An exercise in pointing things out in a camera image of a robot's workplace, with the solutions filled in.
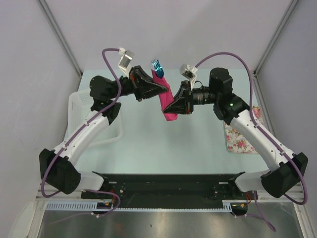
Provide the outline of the pink paper napkin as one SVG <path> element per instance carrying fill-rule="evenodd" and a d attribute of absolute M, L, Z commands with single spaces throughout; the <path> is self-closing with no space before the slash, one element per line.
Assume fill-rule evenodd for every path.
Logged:
<path fill-rule="evenodd" d="M 178 115 L 177 114 L 173 114 L 173 113 L 164 113 L 164 109 L 170 104 L 173 102 L 173 95 L 172 95 L 172 91 L 171 91 L 171 88 L 170 88 L 170 85 L 169 83 L 166 81 L 166 79 L 163 77 L 163 78 L 159 78 L 157 77 L 156 75 L 156 72 L 154 70 L 152 70 L 152 77 L 153 77 L 153 80 L 154 80 L 154 83 L 157 83 L 159 84 L 160 86 L 164 86 L 168 89 L 167 92 L 165 93 L 161 93 L 159 94 L 159 100 L 160 100 L 160 105 L 161 105 L 161 111 L 165 117 L 165 119 L 167 121 L 174 121 L 174 120 L 177 120 L 178 119 Z"/>

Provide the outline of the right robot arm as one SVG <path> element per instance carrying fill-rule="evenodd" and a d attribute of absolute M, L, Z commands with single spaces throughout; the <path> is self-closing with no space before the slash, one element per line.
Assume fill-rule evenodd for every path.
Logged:
<path fill-rule="evenodd" d="M 217 118 L 238 131 L 258 152 L 268 170 L 247 173 L 241 172 L 229 185 L 229 195 L 240 199 L 247 191 L 264 190 L 275 198 L 280 198 L 300 182 L 308 158 L 304 153 L 295 154 L 283 146 L 255 119 L 250 106 L 232 91 L 233 79 L 225 68 L 210 71 L 208 86 L 195 88 L 196 69 L 183 65 L 180 74 L 186 79 L 164 113 L 189 115 L 195 105 L 212 104 Z"/>

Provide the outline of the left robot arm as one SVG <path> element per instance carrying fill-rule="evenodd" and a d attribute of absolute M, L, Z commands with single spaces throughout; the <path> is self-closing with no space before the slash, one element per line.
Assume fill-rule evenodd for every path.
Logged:
<path fill-rule="evenodd" d="M 98 134 L 117 118 L 121 108 L 120 97 L 133 94 L 137 101 L 141 101 L 169 91 L 162 82 L 164 72 L 161 65 L 154 62 L 153 66 L 151 76 L 140 66 L 135 66 L 127 76 L 115 81 L 100 75 L 91 79 L 89 87 L 93 104 L 87 117 L 65 141 L 39 154 L 43 197 L 50 197 L 45 193 L 45 184 L 57 189 L 57 193 L 71 194 L 78 189 L 92 191 L 98 198 L 109 194 L 109 185 L 103 175 L 79 172 L 75 165 Z"/>

